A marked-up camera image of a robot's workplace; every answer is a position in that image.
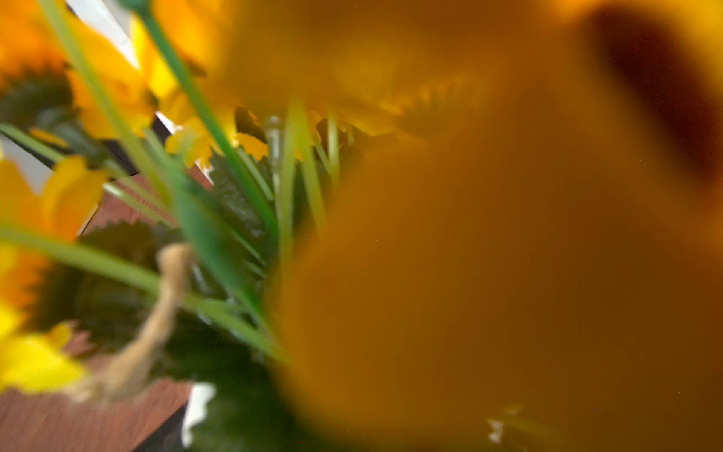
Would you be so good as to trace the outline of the sunflower pot white vase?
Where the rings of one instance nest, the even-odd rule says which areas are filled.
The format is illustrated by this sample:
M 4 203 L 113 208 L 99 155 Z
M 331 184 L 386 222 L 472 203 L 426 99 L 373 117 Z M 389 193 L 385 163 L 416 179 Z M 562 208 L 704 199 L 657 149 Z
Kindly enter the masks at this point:
M 1 5 L 1 387 L 192 451 L 719 451 L 718 1 Z

